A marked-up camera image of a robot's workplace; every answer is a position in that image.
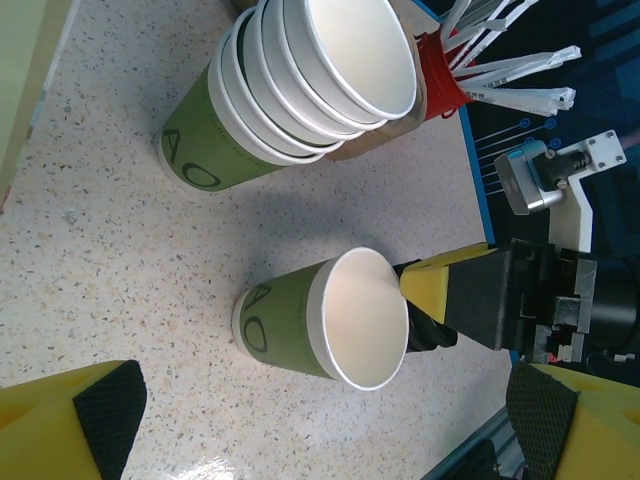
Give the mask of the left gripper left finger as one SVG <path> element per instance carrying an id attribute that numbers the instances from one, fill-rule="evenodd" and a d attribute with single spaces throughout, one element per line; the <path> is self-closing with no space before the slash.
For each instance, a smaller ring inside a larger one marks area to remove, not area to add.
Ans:
<path id="1" fill-rule="evenodd" d="M 146 408 L 135 360 L 1 390 L 3 479 L 120 479 Z"/>

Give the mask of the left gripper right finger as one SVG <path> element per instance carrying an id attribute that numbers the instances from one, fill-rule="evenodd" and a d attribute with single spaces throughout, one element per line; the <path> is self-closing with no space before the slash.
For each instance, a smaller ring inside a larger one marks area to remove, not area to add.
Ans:
<path id="1" fill-rule="evenodd" d="M 520 362 L 506 391 L 529 479 L 637 479 L 639 389 Z"/>

